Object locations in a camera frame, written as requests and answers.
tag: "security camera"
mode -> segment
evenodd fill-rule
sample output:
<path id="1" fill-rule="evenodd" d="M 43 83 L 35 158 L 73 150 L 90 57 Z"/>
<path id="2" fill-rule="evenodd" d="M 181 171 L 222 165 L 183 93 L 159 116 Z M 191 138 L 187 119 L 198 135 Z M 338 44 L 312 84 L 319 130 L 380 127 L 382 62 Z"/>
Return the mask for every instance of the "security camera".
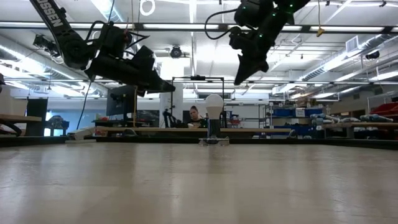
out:
<path id="1" fill-rule="evenodd" d="M 173 49 L 170 51 L 170 56 L 172 58 L 180 58 L 182 55 L 182 51 L 180 46 L 173 46 Z"/>

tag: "red object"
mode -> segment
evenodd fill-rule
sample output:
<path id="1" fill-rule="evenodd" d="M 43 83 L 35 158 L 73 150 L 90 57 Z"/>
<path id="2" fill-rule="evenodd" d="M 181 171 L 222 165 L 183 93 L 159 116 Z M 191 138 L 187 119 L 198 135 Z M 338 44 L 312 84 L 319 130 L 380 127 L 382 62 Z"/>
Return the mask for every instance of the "red object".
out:
<path id="1" fill-rule="evenodd" d="M 385 117 L 398 116 L 398 102 L 384 103 L 383 105 L 372 110 L 370 114 L 378 114 Z"/>

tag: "computer monitor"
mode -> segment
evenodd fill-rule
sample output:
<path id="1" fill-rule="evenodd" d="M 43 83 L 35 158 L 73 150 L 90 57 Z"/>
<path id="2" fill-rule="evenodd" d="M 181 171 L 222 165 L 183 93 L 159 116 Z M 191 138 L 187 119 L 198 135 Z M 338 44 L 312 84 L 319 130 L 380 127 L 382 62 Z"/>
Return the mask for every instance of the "computer monitor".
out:
<path id="1" fill-rule="evenodd" d="M 134 105 L 137 103 L 136 88 L 134 86 L 122 86 L 108 90 L 106 100 L 106 115 L 123 114 L 123 119 L 127 119 L 128 113 L 134 112 Z"/>

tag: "woman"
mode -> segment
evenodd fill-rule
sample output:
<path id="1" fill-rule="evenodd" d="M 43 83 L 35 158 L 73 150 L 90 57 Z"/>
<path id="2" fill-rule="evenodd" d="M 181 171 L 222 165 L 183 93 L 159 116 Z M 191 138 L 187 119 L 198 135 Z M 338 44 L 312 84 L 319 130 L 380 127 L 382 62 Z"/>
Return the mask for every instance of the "woman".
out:
<path id="1" fill-rule="evenodd" d="M 188 126 L 190 128 L 200 128 L 200 127 L 202 127 L 204 119 L 202 119 L 200 117 L 198 108 L 196 106 L 192 106 L 191 107 L 191 109 L 189 110 L 189 115 L 191 116 L 191 120 L 188 122 Z"/>

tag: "white light bulb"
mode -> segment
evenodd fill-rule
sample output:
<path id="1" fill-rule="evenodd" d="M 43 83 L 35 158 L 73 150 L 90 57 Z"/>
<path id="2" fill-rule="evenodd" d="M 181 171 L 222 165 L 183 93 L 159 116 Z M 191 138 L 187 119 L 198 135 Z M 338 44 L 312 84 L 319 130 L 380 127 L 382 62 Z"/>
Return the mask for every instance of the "white light bulb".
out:
<path id="1" fill-rule="evenodd" d="M 211 94 L 206 98 L 206 110 L 209 114 L 209 119 L 219 119 L 220 113 L 223 110 L 224 101 L 222 97 L 216 94 Z"/>

